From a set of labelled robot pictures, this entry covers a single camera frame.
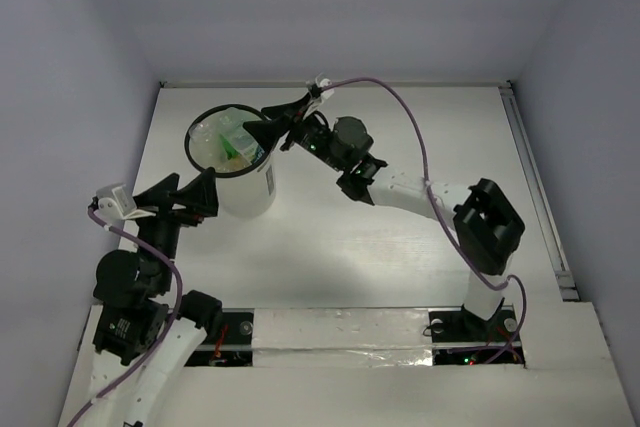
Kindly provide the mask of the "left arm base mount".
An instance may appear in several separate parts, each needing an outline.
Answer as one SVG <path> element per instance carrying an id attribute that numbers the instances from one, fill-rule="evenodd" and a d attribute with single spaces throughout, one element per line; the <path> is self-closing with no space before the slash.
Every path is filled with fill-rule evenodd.
<path id="1" fill-rule="evenodd" d="M 251 367 L 254 333 L 253 310 L 226 310 L 220 330 L 190 355 L 187 367 Z"/>

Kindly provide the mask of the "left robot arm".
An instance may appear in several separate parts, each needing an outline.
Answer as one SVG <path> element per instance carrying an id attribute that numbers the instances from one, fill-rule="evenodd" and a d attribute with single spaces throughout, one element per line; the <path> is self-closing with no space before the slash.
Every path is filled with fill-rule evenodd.
<path id="1" fill-rule="evenodd" d="M 175 265 L 181 229 L 218 214 L 216 172 L 179 180 L 172 173 L 137 195 L 112 184 L 88 206 L 91 220 L 136 248 L 112 250 L 96 267 L 91 380 L 72 426 L 151 425 L 196 348 L 225 339 L 221 301 L 185 291 Z"/>

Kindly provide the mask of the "green blue label bottle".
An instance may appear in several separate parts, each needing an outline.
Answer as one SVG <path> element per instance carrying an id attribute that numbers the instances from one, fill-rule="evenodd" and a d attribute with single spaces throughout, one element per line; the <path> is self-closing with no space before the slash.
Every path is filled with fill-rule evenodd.
<path id="1" fill-rule="evenodd" d="M 228 131 L 225 137 L 238 151 L 237 157 L 243 157 L 250 164 L 256 163 L 264 154 L 264 149 L 242 125 Z"/>

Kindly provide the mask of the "clear crushed plastic bottle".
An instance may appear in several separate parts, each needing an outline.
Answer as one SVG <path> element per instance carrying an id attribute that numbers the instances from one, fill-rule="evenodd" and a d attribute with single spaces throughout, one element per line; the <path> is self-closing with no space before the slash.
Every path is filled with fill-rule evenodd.
<path id="1" fill-rule="evenodd" d="M 224 108 L 196 121 L 189 129 L 189 136 L 193 142 L 209 142 L 223 138 L 229 143 L 243 143 L 248 137 L 243 124 L 252 119 L 250 112 L 246 110 L 237 107 Z"/>

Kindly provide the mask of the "orange cap clear bottle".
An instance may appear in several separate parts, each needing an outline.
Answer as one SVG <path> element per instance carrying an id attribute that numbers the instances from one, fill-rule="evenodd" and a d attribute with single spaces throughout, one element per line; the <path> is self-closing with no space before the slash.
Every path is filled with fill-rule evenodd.
<path id="1" fill-rule="evenodd" d="M 240 172 L 248 167 L 251 164 L 247 162 L 243 157 L 239 156 L 230 160 L 222 161 L 218 166 L 215 167 L 216 171 L 222 174 L 234 174 Z"/>

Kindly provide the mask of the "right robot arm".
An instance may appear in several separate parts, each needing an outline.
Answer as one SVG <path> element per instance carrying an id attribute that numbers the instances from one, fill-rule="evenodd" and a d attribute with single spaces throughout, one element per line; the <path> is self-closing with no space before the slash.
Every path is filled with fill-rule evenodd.
<path id="1" fill-rule="evenodd" d="M 460 315 L 462 331 L 473 339 L 486 337 L 496 328 L 506 272 L 525 231 L 501 188 L 486 178 L 464 186 L 403 173 L 371 154 L 374 140 L 361 120 L 343 116 L 329 123 L 310 104 L 304 98 L 266 107 L 262 119 L 243 127 L 264 149 L 298 145 L 339 172 L 338 187 L 355 202 L 440 223 L 472 271 Z"/>

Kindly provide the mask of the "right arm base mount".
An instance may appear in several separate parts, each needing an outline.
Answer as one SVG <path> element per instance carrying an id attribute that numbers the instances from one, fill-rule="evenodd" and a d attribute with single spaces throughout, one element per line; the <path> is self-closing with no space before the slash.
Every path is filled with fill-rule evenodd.
<path id="1" fill-rule="evenodd" d="M 430 311 L 422 336 L 431 341 L 436 366 L 525 365 L 519 321 L 511 306 L 501 305 L 488 320 L 462 307 Z"/>

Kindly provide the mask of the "green plastic bottle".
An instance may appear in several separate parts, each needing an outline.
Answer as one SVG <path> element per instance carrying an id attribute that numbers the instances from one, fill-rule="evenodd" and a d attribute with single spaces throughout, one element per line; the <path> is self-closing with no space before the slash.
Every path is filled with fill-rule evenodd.
<path id="1" fill-rule="evenodd" d="M 221 145 L 221 149 L 223 151 L 223 155 L 227 160 L 236 158 L 239 155 L 238 151 L 234 148 L 234 146 L 229 142 L 229 140 L 223 134 L 219 134 L 218 138 Z"/>

